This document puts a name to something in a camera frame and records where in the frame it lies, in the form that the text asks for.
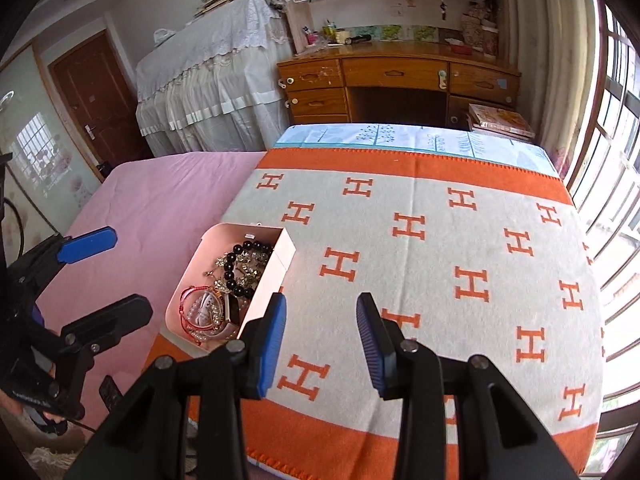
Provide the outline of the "gold leaf hair comb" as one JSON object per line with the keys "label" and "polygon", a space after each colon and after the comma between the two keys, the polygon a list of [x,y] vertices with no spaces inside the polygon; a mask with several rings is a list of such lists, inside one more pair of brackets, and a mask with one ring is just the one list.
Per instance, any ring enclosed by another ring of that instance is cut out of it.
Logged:
{"label": "gold leaf hair comb", "polygon": [[272,254],[272,247],[261,242],[235,244],[218,257],[213,267],[203,273],[209,278],[216,292],[235,296],[236,299],[253,299],[262,274]]}

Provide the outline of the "pink plastic tray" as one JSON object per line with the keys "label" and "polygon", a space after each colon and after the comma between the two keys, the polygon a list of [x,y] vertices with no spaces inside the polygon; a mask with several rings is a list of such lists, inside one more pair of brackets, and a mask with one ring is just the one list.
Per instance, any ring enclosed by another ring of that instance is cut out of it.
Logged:
{"label": "pink plastic tray", "polygon": [[248,322],[264,315],[294,255],[286,229],[213,226],[169,301],[162,334],[194,358],[238,338]]}

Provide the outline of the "blue patterned sheet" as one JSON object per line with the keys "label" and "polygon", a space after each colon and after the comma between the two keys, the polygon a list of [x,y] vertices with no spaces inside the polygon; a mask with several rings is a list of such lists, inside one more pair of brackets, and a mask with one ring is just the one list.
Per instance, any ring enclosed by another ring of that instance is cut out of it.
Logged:
{"label": "blue patterned sheet", "polygon": [[491,133],[389,124],[312,124],[285,130],[276,148],[373,148],[494,162],[555,177],[543,148]]}

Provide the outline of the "stack of books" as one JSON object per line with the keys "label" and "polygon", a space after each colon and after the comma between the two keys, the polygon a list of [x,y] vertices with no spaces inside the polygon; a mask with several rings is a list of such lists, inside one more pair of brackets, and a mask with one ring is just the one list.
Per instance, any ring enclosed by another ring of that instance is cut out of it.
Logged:
{"label": "stack of books", "polygon": [[468,114],[472,131],[526,142],[533,142],[536,138],[536,133],[528,122],[513,110],[473,103],[469,105]]}

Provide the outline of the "brown wooden door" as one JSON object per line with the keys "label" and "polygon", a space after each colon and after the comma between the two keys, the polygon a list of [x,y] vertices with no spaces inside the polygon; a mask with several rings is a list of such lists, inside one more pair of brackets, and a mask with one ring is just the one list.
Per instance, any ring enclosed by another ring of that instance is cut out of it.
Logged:
{"label": "brown wooden door", "polygon": [[101,174],[153,156],[139,130],[137,101],[106,32],[98,32],[49,65],[56,90]]}

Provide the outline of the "wooden desk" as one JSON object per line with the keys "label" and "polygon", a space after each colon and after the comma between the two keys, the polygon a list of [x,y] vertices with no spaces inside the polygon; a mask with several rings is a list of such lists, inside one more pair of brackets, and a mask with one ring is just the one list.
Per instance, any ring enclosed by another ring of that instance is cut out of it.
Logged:
{"label": "wooden desk", "polygon": [[443,44],[365,42],[278,64],[295,125],[375,122],[464,129],[469,106],[513,110],[521,73]]}

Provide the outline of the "pink bed sheet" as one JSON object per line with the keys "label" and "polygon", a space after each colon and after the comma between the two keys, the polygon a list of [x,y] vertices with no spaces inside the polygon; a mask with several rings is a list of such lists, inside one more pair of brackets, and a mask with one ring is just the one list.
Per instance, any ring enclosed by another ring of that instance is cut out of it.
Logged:
{"label": "pink bed sheet", "polygon": [[219,223],[262,159],[259,152],[194,152],[116,167],[68,231],[77,236],[113,228],[116,246],[66,266],[38,298],[44,324],[57,332],[82,316],[131,294],[153,308],[147,326],[96,357],[81,402],[85,425],[106,416],[99,396],[104,376],[127,390],[140,376],[165,310],[202,235]]}

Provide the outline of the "white smart band watch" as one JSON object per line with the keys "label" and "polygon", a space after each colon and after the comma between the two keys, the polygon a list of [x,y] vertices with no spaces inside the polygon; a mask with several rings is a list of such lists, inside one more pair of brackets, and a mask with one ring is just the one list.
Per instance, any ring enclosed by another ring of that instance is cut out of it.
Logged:
{"label": "white smart band watch", "polygon": [[193,321],[201,340],[228,341],[239,331],[232,321],[231,304],[227,296],[216,296],[213,292],[204,292],[196,302],[196,315]]}

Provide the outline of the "wooden bookshelf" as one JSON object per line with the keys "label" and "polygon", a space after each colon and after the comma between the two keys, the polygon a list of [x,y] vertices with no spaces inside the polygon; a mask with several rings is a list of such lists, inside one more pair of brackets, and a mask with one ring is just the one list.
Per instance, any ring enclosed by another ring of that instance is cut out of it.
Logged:
{"label": "wooden bookshelf", "polygon": [[498,47],[506,0],[285,0],[298,54],[360,37],[373,42]]}

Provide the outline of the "orange grey H blanket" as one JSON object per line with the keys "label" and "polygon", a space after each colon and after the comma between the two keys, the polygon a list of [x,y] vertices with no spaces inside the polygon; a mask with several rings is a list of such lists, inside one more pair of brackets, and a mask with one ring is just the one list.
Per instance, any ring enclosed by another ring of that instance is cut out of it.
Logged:
{"label": "orange grey H blanket", "polygon": [[373,389],[356,325],[384,318],[440,356],[487,356],[576,470],[602,403],[602,321],[562,180],[472,158],[276,148],[224,222],[285,230],[295,248],[280,360],[245,402],[248,458],[290,478],[387,479],[401,407]]}

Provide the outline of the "white lace covered furniture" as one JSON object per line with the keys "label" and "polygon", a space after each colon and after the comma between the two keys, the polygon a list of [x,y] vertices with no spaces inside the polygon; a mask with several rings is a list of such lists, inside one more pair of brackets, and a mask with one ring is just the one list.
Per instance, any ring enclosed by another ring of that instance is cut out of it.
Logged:
{"label": "white lace covered furniture", "polygon": [[136,118],[156,157],[262,152],[290,125],[278,64],[293,54],[268,0],[234,0],[138,63]]}

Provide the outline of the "beige curtain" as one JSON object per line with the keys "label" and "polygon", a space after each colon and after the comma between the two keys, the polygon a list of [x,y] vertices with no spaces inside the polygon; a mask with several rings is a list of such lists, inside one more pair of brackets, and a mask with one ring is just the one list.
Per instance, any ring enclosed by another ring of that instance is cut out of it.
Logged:
{"label": "beige curtain", "polygon": [[561,178],[576,166],[600,61],[597,0],[506,0],[506,58],[521,73],[516,109]]}

